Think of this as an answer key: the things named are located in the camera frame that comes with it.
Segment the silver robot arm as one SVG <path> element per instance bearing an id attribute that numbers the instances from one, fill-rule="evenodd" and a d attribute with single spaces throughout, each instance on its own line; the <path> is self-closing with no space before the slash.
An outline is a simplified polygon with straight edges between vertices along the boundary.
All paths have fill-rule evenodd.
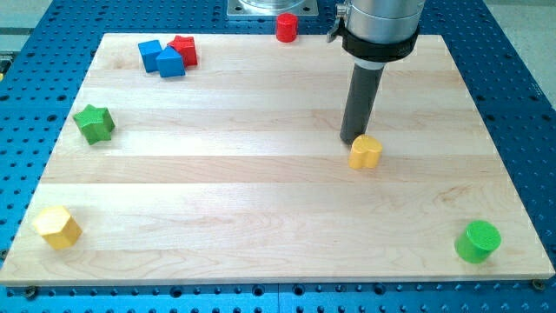
<path id="1" fill-rule="evenodd" d="M 342 38 L 342 48 L 365 70 L 410 55 L 420 33 L 424 0 L 346 0 L 336 5 L 327 41 Z"/>

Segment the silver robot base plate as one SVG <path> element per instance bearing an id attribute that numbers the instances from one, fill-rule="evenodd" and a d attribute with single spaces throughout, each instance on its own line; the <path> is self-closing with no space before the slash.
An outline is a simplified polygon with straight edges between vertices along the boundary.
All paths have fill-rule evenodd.
<path id="1" fill-rule="evenodd" d="M 281 13 L 318 16 L 316 0 L 228 0 L 229 17 L 273 17 Z"/>

